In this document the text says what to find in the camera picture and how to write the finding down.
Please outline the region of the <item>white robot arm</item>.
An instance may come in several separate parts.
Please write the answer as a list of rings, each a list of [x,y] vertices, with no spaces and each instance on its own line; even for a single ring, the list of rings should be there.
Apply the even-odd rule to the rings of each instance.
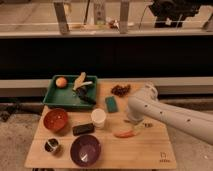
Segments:
[[[213,115],[160,102],[153,84],[143,84],[132,93],[127,109],[132,122],[140,123],[146,115],[213,145]]]

